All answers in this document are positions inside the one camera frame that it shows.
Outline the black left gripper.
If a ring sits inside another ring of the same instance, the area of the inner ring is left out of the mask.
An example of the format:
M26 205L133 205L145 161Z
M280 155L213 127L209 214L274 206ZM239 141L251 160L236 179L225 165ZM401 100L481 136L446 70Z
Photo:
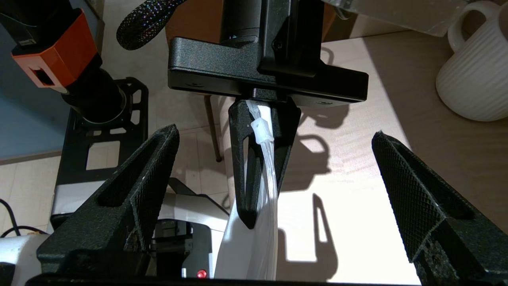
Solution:
M171 40L167 85L187 92L229 97L250 97L252 90L268 89L286 102L272 102L274 167L277 193L290 159L300 121L298 106L332 107L367 100L369 76L361 71L331 66L319 61L316 76L267 75L258 71L261 44L225 46L176 37ZM258 218L258 203L264 158L251 127L247 100L236 100L229 108L231 154L236 210L248 229Z

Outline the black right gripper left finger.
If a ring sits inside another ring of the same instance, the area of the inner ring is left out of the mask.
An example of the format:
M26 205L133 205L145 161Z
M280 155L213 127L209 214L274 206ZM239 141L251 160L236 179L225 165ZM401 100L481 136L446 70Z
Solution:
M147 252L179 149L175 124L160 128L37 249L42 273L71 252Z

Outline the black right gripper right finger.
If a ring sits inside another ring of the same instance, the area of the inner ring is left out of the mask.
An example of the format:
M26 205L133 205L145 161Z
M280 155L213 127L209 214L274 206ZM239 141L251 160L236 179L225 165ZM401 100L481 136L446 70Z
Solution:
M423 286L506 286L508 236L396 138L372 150Z

